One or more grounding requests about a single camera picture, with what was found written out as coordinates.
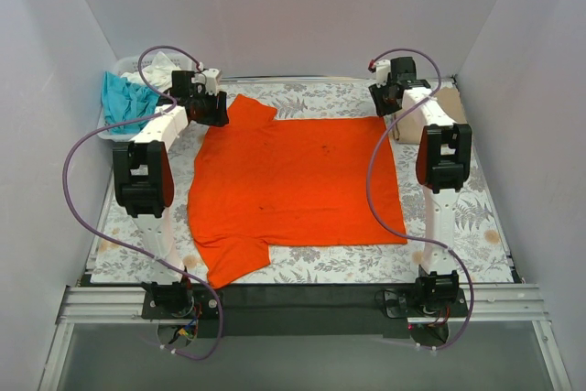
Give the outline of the orange t shirt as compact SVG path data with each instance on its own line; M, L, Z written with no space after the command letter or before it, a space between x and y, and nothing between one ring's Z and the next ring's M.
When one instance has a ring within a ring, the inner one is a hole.
M214 288L268 266L273 245L406 241L382 119L280 120L244 95L228 116L203 139L187 201Z

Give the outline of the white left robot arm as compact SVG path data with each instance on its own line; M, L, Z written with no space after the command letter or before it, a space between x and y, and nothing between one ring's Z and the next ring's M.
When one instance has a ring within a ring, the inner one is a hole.
M175 184L168 151L191 122L225 126L227 95L220 88L218 69L173 71L170 95L156 110L156 117L131 140L113 151L114 192L141 233L143 249L155 259L153 275L141 286L155 311L165 317L194 314L195 297L173 237L170 208Z

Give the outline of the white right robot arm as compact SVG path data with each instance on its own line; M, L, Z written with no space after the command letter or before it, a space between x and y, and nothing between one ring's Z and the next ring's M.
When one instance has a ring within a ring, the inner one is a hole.
M429 83L417 76L411 57L371 60L375 75L369 87L376 113L398 111L411 117L419 130L415 173L425 201L425 244L418 276L411 284L382 294L390 318L429 317L445 321L460 298L460 262L450 252L454 243L455 212L464 183L470 176L472 129L459 124L441 108Z

